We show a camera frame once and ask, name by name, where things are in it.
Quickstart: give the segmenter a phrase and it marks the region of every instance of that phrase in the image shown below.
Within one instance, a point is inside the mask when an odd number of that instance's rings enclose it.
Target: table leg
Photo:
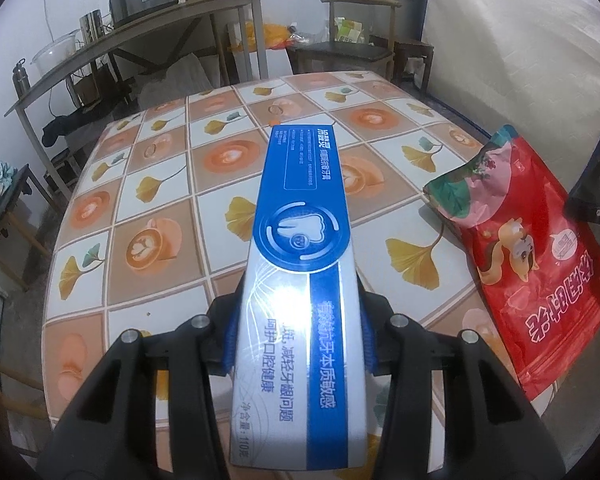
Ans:
[[[51,163],[51,160],[49,159],[48,155],[46,154],[45,149],[42,147],[42,144],[40,144],[40,140],[38,139],[38,136],[36,135],[36,133],[33,129],[33,126],[31,126],[31,122],[29,121],[29,118],[27,117],[27,113],[19,106],[16,107],[16,113],[18,114],[20,123],[22,124],[22,127],[24,128],[24,132],[27,134],[27,137],[29,137],[29,142],[31,143],[31,145],[33,146],[33,149],[36,150],[36,153],[38,154],[38,158],[40,158],[40,160],[42,161],[42,164],[45,165],[46,170],[49,172],[49,175],[54,180],[54,182],[56,183],[56,186],[58,186],[58,189],[61,191],[61,193],[64,195],[64,197],[67,200],[70,200],[71,199],[71,191],[69,191],[69,188],[64,183],[64,180],[62,180],[62,178],[56,171],[56,168],[54,168],[54,165]]]
[[[0,270],[2,272],[4,272],[14,282],[16,282],[22,290],[24,290],[25,292],[27,290],[29,290],[29,285],[27,285],[27,283],[20,276],[18,276],[15,272],[13,272],[13,270],[11,270],[11,267],[9,267],[7,264],[5,264],[1,259],[0,259]]]
[[[422,85],[420,85],[420,92],[422,95],[427,95],[427,89],[429,89],[429,77],[431,76],[431,65],[433,65],[433,49],[424,58],[424,73],[422,74]]]
[[[76,108],[80,108],[82,106],[82,103],[80,102],[78,93],[75,91],[74,80],[71,79],[70,75],[65,77],[64,80],[66,81],[66,89],[69,91],[69,95],[71,96],[71,101],[74,102],[74,106]]]
[[[33,185],[36,186],[36,189],[40,192],[40,195],[46,200],[46,202],[59,214],[62,214],[62,208],[58,205],[58,203],[51,198],[46,189],[40,184],[40,181],[36,178],[36,176],[31,171],[31,168],[27,170],[27,176],[30,181],[33,182]]]
[[[94,61],[89,63],[89,67],[91,68],[91,77],[93,77],[93,85],[96,87],[96,98],[100,99],[102,96],[100,95],[100,89],[98,88],[98,65]]]
[[[13,225],[22,236],[25,237],[27,242],[29,242],[37,250],[39,250],[43,256],[51,258],[51,253],[46,250],[46,247],[38,241],[38,239],[33,235],[31,231],[29,231],[28,228],[22,225],[22,223],[20,222],[20,220],[18,220],[16,215],[14,215],[11,211],[7,211],[7,218],[9,220],[9,223]]]
[[[129,98],[128,92],[125,92],[125,82],[122,79],[122,74],[120,73],[120,69],[118,68],[118,62],[116,61],[116,56],[113,52],[107,52],[107,57],[109,58],[109,62],[111,63],[111,68],[113,69],[113,73],[116,75],[117,83],[118,83],[118,91],[124,92],[125,103],[131,104],[131,99]]]
[[[224,86],[229,86],[231,83],[229,82],[229,72],[226,69],[226,59],[224,57],[224,47],[222,46],[222,38],[220,37],[220,32],[218,31],[218,23],[216,22],[216,16],[214,14],[209,15],[209,19],[211,20],[211,30],[214,34],[214,40],[216,40],[216,50],[218,51],[218,63],[220,64],[220,74],[222,75],[222,84]]]
[[[242,39],[244,69],[247,71],[247,81],[253,81],[253,70],[251,69],[251,56],[249,54],[249,37],[247,36],[247,20],[244,15],[244,7],[238,7],[238,20],[240,21],[240,38]]]
[[[260,3],[260,0],[251,0],[251,13],[253,14],[253,29],[256,34],[256,49],[258,52],[258,70],[260,71],[260,79],[269,79],[267,44],[264,39],[262,4]]]

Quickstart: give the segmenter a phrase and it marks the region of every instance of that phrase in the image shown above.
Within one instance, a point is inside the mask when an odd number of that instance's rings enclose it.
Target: black cloth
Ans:
[[[89,107],[78,108],[70,115],[56,117],[42,128],[42,145],[50,148],[56,143],[58,137],[67,136],[81,126],[105,117],[111,113],[118,102],[120,102],[119,98],[102,99]]]

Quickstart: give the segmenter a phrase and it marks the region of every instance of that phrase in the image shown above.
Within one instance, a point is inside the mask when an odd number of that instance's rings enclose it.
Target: table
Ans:
[[[27,107],[29,107],[37,99],[41,98],[55,85],[70,77],[73,72],[76,72],[81,67],[95,61],[97,58],[104,56],[113,50],[119,49],[123,43],[138,38],[139,36],[143,36],[158,28],[166,27],[172,23],[179,22],[180,20],[191,20],[197,16],[203,16],[205,14],[213,15],[214,12],[237,9],[238,19],[240,21],[242,44],[248,44],[245,13],[245,7],[247,6],[251,6],[253,13],[260,76],[261,78],[266,79],[269,76],[269,70],[267,68],[264,29],[262,28],[262,5],[260,0],[189,0],[184,4],[177,4],[172,7],[167,7],[166,9],[158,10],[153,14],[138,18],[131,23],[127,23],[126,25],[116,28],[113,30],[113,32],[107,34],[103,38],[100,38],[99,40],[77,50],[73,56],[64,60],[61,64],[42,76],[42,78],[40,78],[40,80],[35,83],[35,85],[33,85],[28,92],[20,97],[16,103],[9,108],[9,110],[7,110],[4,116],[6,117],[14,110],[16,111],[24,131],[27,134],[27,137],[29,137],[29,141],[36,150],[40,160],[45,165],[49,175],[53,178],[55,183],[58,184],[58,188],[62,194],[69,199],[71,198],[71,191],[69,191],[62,178],[58,175],[56,168],[53,167],[51,160],[42,147],[42,144],[40,143],[40,140],[38,139],[38,136],[36,135],[29,118],[27,117]],[[251,72],[251,62],[248,49],[243,49],[243,53],[247,66],[247,77],[249,80],[252,80],[253,73]],[[116,72],[118,81],[122,81],[120,72],[117,70],[117,65],[112,62],[112,66]]]
[[[104,130],[68,205],[49,274],[43,376],[53,423],[121,332],[168,332],[235,290],[248,255],[270,125],[279,122],[333,125],[367,290],[436,332],[477,330],[512,370],[460,242],[422,198],[429,180],[472,158],[480,143],[374,73],[302,74],[202,92]],[[425,144],[435,146],[428,170],[410,163],[401,149]],[[396,254],[388,252],[389,238],[430,248],[438,286],[405,281],[391,266]],[[378,448],[388,382],[369,377],[366,384],[370,457]],[[536,410],[547,408],[559,382],[534,401]],[[158,462],[170,468],[166,385],[162,372]],[[213,377],[211,385],[228,449],[232,384]],[[433,390],[430,467],[437,468],[444,442],[440,376]],[[230,470],[234,478],[254,474]],[[316,478],[362,480],[369,472]]]

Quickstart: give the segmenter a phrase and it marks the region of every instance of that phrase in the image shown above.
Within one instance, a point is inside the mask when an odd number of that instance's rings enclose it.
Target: red snack bag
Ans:
[[[600,246],[562,214],[567,192],[512,126],[424,193],[477,267],[520,385],[537,397],[600,327]]]

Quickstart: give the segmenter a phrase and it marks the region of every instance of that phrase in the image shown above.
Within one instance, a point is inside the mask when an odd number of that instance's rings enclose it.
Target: toothpaste box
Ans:
[[[230,459],[280,470],[366,462],[365,366],[332,126],[276,126],[238,322]]]

